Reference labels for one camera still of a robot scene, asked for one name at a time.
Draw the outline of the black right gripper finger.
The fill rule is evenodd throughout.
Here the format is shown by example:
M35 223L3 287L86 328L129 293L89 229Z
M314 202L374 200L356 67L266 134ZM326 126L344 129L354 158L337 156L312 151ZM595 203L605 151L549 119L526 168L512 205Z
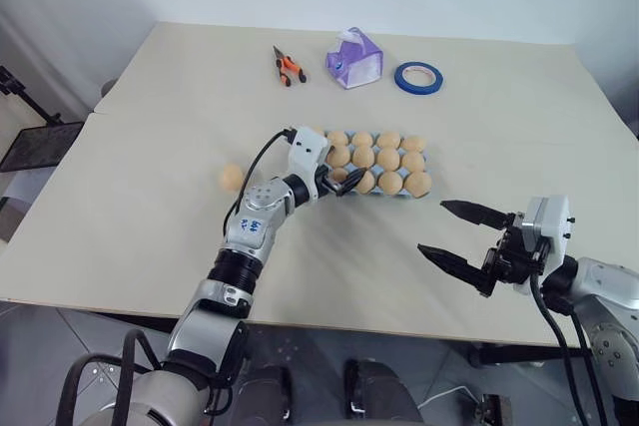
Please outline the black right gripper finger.
M445 249L419 243L417 249L421 254L439 269L467 284L478 291L483 291L488 284L484 272L471 266L467 260Z
M441 201L440 205L455 216L476 225L486 225L496 230L511 226L515 213L503 213L495 209L460 200Z

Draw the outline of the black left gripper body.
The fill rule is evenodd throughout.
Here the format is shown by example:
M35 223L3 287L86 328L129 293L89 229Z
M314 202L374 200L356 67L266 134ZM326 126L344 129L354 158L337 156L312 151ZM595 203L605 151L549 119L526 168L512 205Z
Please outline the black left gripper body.
M332 169L327 166L320 166L316 171L316 187L320 197L328 194L342 195L342 181L347 176L348 171L344 168Z

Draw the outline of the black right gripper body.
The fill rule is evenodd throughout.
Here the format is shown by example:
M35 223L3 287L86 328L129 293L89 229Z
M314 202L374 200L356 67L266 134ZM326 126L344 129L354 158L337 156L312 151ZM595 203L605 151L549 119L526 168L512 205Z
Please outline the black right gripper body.
M531 293L530 278L540 277L550 252L550 239L523 224L523 213L509 213L505 231L496 247L487 251L480 271L485 279L477 290L489 297L497 282L512 284L521 294Z

